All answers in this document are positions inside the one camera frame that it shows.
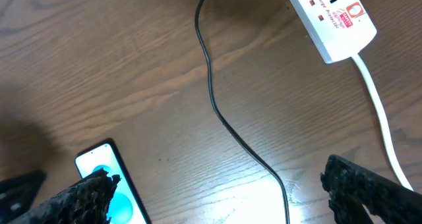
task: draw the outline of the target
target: black cable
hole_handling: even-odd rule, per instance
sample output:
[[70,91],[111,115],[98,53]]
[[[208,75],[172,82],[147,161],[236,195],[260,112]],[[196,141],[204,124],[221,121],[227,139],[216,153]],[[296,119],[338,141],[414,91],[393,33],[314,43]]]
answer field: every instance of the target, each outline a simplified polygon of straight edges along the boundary
[[225,126],[225,128],[235,138],[235,140],[239,143],[239,145],[253,159],[255,159],[260,165],[262,165],[277,180],[278,184],[282,188],[283,200],[284,200],[284,212],[285,212],[285,215],[286,215],[286,224],[290,224],[289,203],[288,203],[288,199],[287,199],[286,188],[284,187],[283,181],[277,175],[277,173],[275,172],[275,170],[273,170],[271,168],[271,166],[269,166],[261,157],[259,157],[258,154],[256,154],[252,150],[252,148],[249,147],[249,145],[245,141],[243,141],[243,139],[230,126],[230,124],[226,121],[226,119],[223,117],[223,115],[220,113],[220,111],[217,108],[216,101],[214,99],[214,92],[213,92],[213,89],[212,89],[212,68],[211,68],[211,60],[210,60],[210,56],[209,56],[209,54],[208,54],[208,52],[206,50],[204,40],[203,40],[202,36],[200,35],[199,23],[198,23],[199,13],[200,13],[200,10],[201,10],[202,5],[204,4],[204,2],[205,2],[205,0],[200,0],[199,1],[199,4],[198,4],[198,7],[196,8],[196,13],[195,13],[195,30],[196,30],[196,34],[197,34],[198,39],[199,39],[199,43],[202,46],[202,50],[204,51],[204,55],[205,55],[205,59],[206,59],[206,66],[208,68],[208,91],[210,92],[210,99],[211,99],[212,108],[214,109],[214,112],[216,112],[217,117],[221,120],[221,122],[223,123],[223,125]]

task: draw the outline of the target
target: white cable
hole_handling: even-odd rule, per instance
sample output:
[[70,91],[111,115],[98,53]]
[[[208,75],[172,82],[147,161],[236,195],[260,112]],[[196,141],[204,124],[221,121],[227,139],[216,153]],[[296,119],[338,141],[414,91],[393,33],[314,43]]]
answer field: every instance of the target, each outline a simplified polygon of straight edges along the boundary
[[403,187],[408,188],[413,191],[409,181],[407,181],[406,176],[404,175],[400,164],[398,163],[396,153],[394,152],[393,142],[391,140],[390,128],[388,127],[388,120],[385,114],[384,107],[382,106],[380,96],[378,95],[377,88],[372,80],[371,74],[368,71],[367,66],[363,62],[362,58],[356,54],[351,57],[359,70],[361,71],[362,77],[368,87],[369,95],[371,95],[372,101],[375,106],[375,110],[378,114],[378,119],[380,121],[382,138],[384,139],[385,149],[387,151],[388,159],[393,168],[394,173],[396,174],[398,180],[403,185]]

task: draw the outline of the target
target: table surface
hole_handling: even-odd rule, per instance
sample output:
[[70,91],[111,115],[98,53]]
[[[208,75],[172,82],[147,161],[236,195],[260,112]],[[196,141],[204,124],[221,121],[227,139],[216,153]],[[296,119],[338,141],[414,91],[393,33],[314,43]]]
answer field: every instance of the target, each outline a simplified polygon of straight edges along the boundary
[[[422,191],[420,0],[362,0],[361,53],[404,173]],[[210,106],[198,0],[0,0],[0,175],[42,167],[37,203],[112,137],[154,223],[283,223],[276,181]],[[200,27],[226,119],[283,178],[292,223],[332,223],[330,154],[397,181],[350,60],[327,66],[288,0],[207,0]]]

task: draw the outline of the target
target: white power strip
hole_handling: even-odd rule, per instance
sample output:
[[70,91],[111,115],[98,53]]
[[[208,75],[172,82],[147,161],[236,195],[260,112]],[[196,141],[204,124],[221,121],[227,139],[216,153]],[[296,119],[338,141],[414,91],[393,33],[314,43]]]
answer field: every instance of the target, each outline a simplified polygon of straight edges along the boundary
[[377,34],[360,0],[290,0],[326,63],[359,53]]
[[398,163],[390,129],[371,75],[358,53],[377,34],[360,0],[290,0],[326,63],[352,58],[377,111],[388,159],[400,183],[413,190]]

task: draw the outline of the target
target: phone screen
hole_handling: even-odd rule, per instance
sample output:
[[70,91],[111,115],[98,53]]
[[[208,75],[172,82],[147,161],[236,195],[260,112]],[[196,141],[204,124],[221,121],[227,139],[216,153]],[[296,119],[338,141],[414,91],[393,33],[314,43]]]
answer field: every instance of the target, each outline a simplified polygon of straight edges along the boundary
[[146,223],[113,149],[109,144],[103,144],[78,156],[75,159],[75,163],[82,178],[87,177],[92,172],[101,168],[108,172],[108,176],[120,175],[121,180],[117,184],[107,213],[107,216],[111,218],[111,223]]

